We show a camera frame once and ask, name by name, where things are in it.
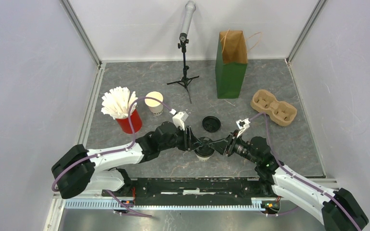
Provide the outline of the black plastic cup lid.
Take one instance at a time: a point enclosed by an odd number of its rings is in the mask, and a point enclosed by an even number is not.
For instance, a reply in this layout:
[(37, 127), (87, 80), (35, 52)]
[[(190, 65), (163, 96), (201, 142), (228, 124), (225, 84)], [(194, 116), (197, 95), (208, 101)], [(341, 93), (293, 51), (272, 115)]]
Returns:
[(201, 146), (194, 150), (196, 156), (202, 161), (208, 160), (214, 153), (214, 149), (209, 146), (209, 144), (212, 142), (212, 139), (208, 137), (201, 137), (199, 140), (201, 141)]

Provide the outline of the white paper coffee cup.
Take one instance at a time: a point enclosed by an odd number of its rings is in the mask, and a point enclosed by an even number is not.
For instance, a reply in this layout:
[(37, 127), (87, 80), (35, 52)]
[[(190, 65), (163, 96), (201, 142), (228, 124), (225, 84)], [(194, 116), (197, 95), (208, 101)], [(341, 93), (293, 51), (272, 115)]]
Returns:
[(211, 156), (212, 156), (212, 154), (211, 155), (207, 155), (207, 156), (202, 156), (202, 155), (197, 154), (197, 158), (200, 161), (207, 161)]

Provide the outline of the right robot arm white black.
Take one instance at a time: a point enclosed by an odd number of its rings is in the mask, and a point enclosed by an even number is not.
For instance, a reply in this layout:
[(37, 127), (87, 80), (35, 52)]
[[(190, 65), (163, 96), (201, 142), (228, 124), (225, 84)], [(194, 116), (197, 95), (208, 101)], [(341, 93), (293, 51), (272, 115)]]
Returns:
[(272, 154), (266, 138), (244, 141), (237, 133), (211, 141), (219, 154), (239, 156), (255, 163), (259, 191), (264, 196), (283, 197), (316, 218), (327, 231), (361, 231), (369, 219), (355, 197), (346, 189), (334, 190), (296, 173)]

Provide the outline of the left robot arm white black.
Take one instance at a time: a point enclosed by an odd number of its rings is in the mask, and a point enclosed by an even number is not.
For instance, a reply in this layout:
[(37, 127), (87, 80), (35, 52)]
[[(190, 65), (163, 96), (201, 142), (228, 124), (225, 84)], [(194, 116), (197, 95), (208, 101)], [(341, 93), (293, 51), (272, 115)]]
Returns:
[(155, 131), (121, 146), (86, 149), (77, 144), (52, 166), (55, 178), (52, 189), (63, 199), (93, 190), (110, 190), (126, 196), (132, 191), (132, 183), (120, 166), (151, 161), (168, 149), (193, 151), (202, 145), (190, 126), (181, 129), (172, 122), (164, 122)]

